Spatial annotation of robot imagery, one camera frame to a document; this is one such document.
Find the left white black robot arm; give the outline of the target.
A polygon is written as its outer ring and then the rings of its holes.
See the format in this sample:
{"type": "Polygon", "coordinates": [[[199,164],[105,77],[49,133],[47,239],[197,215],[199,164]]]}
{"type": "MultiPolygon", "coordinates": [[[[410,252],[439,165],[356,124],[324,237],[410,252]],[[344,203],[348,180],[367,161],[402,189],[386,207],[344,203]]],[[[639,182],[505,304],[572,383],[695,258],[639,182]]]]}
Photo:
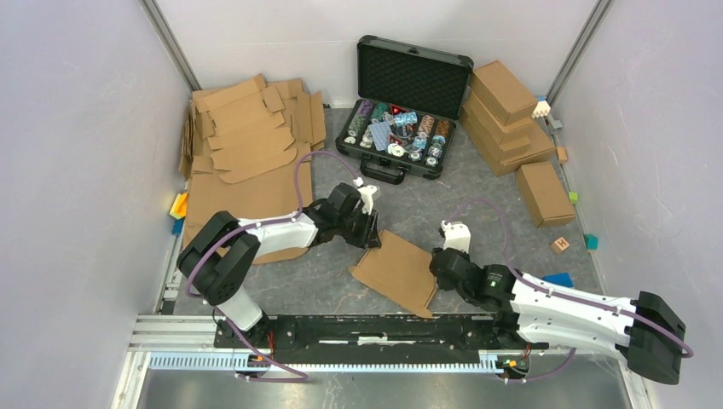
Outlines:
{"type": "Polygon", "coordinates": [[[340,237],[361,249],[381,246],[373,201],[379,189],[355,181],[338,184],[325,199],[276,218],[236,218],[218,211],[193,237],[176,260],[190,293],[217,308],[235,325],[247,347],[268,336],[263,310],[243,286],[260,256],[316,247],[340,237]]]}

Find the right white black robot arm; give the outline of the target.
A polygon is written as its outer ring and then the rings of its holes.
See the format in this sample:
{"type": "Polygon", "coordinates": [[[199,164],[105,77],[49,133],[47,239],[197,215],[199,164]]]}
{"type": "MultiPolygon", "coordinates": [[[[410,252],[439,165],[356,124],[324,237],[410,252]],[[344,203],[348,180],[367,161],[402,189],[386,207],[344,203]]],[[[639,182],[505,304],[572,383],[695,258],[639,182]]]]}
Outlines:
{"type": "Polygon", "coordinates": [[[503,264],[479,267],[464,251],[436,248],[430,271],[441,290],[495,314],[494,340],[583,349],[623,362],[637,375],[676,385],[685,324],[655,293],[635,298],[602,296],[537,279],[503,264]]]}

